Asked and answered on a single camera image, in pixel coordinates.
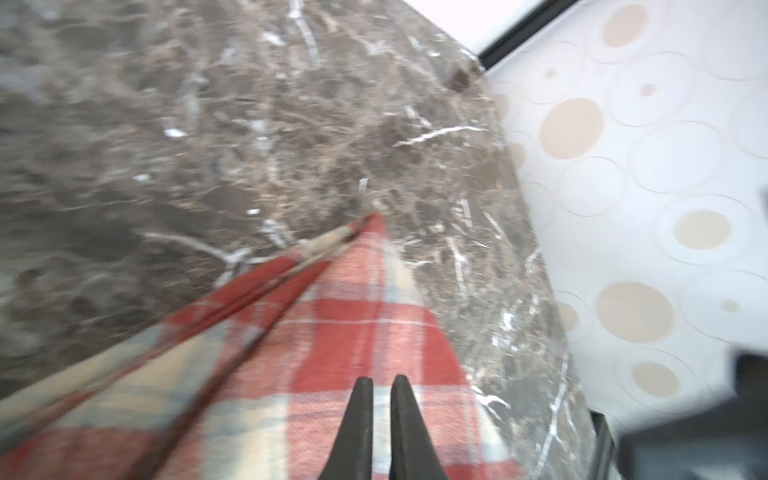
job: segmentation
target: checkered towel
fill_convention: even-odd
[[[520,478],[374,214],[0,402],[0,478],[315,480],[359,376],[388,478],[399,373],[450,478]]]

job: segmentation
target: white surface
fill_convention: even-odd
[[[494,100],[506,105],[508,141],[528,152],[518,173],[551,300],[580,317],[568,333],[573,358],[589,406],[607,414],[614,433],[726,398],[730,352],[768,350],[766,5],[587,0],[487,73]],[[579,155],[554,158],[541,126],[575,98],[599,107],[600,136]],[[564,137],[587,131],[579,122],[588,115],[557,128]],[[725,218],[725,227],[698,223],[681,243],[680,226],[701,213]],[[596,305],[612,283],[662,295],[674,313],[669,333],[632,343],[608,331]],[[617,318],[637,319],[642,309],[623,316],[633,299],[610,298],[619,332]],[[633,372],[648,362],[671,371],[679,391],[656,397],[640,388]]]
[[[474,0],[441,2],[405,0],[418,13],[475,55],[525,17],[541,0]]]

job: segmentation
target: brown marble countertop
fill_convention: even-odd
[[[585,478],[481,75],[399,0],[0,3],[0,396],[376,210],[528,477]]]

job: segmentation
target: white patterned wallpaper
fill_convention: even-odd
[[[590,407],[729,395],[768,349],[768,2],[586,0],[487,78]]]

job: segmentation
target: beige circle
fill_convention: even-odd
[[[528,151],[525,150],[525,147],[516,142],[509,144],[509,150],[512,155],[512,163],[515,165],[515,168],[520,170],[528,160]]]
[[[728,218],[712,210],[697,210],[681,217],[674,227],[680,244],[693,250],[712,250],[730,239]]]
[[[741,303],[738,303],[736,300],[732,300],[730,298],[721,301],[720,308],[723,309],[724,312],[728,313],[741,313]]]
[[[654,84],[645,84],[643,85],[642,89],[640,89],[640,94],[644,97],[653,97],[656,94],[656,91],[658,90],[657,86]]]
[[[632,370],[634,382],[648,395],[668,397],[680,391],[680,380],[666,366],[643,362]]]
[[[603,27],[603,43],[625,47],[637,40],[648,24],[648,10],[643,5],[627,5],[614,13]]]
[[[552,157],[577,157],[598,141],[603,131],[603,113],[589,98],[569,98],[544,119],[539,141]]]
[[[496,105],[498,116],[504,120],[504,117],[509,113],[509,99],[504,94],[495,94],[492,99],[494,105]]]
[[[579,323],[576,309],[567,303],[558,302],[558,312],[560,313],[560,321],[563,323],[565,331],[573,332]]]
[[[622,340],[648,343],[672,331],[675,317],[669,300],[644,283],[616,282],[596,302],[600,323]]]

